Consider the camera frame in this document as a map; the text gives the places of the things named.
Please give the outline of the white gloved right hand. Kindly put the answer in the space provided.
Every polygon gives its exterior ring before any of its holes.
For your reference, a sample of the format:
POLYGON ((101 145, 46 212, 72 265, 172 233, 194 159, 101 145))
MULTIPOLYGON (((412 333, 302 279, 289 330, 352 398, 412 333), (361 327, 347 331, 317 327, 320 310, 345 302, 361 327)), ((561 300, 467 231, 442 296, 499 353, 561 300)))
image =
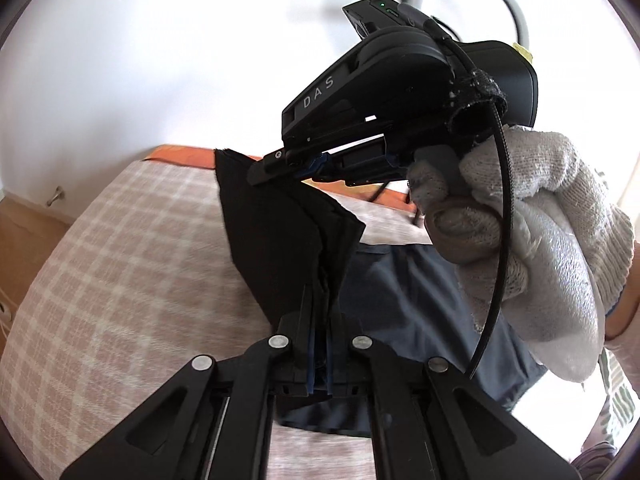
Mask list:
POLYGON ((582 382, 603 350, 639 377, 639 245, 628 216, 566 136, 503 131, 511 184, 496 144, 462 159, 422 148, 407 174, 410 196, 439 255, 456 269, 477 325, 494 292, 503 200, 513 216, 501 311, 537 362, 582 382))

